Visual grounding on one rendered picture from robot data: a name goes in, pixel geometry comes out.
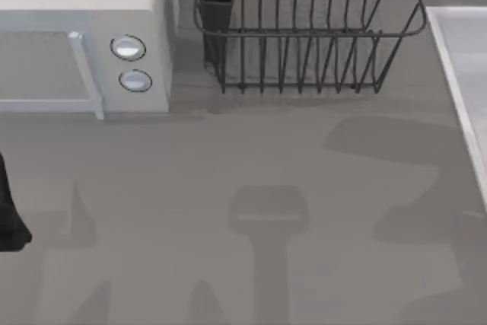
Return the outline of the round microwave knob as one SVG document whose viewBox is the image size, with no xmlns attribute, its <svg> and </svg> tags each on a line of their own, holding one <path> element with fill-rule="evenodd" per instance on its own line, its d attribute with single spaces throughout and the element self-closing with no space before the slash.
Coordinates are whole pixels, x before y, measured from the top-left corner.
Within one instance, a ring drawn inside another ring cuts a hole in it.
<svg viewBox="0 0 487 325">
<path fill-rule="evenodd" d="M 145 93 L 153 85 L 151 76 L 139 69 L 121 73 L 118 80 L 125 90 L 132 93 Z"/>
<path fill-rule="evenodd" d="M 110 51 L 118 59 L 134 62 L 145 56 L 147 48 L 141 39 L 126 34 L 110 41 Z"/>
</svg>

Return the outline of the microwave oven door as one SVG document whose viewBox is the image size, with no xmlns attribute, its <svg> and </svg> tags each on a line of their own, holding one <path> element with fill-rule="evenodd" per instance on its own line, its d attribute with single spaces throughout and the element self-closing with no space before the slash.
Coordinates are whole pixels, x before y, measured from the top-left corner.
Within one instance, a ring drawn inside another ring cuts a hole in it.
<svg viewBox="0 0 487 325">
<path fill-rule="evenodd" d="M 103 120 L 84 34 L 0 30 L 0 113 L 94 113 Z"/>
</svg>

